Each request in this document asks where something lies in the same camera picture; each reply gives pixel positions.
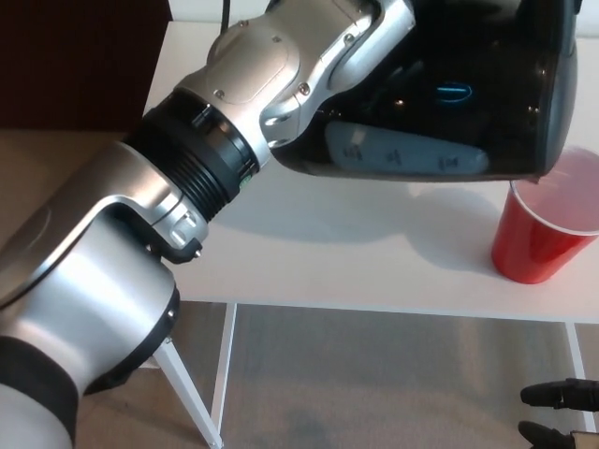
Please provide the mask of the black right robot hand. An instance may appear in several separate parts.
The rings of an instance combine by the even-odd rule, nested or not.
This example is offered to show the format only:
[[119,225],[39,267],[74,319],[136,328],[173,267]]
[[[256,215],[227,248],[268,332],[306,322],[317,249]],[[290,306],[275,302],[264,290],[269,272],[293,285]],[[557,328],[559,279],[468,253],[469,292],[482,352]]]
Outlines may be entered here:
[[[598,382],[568,378],[533,384],[520,391],[520,400],[532,407],[598,412]],[[519,434],[533,449],[581,449],[598,447],[598,431],[571,431],[563,434],[555,428],[531,421],[520,421]]]

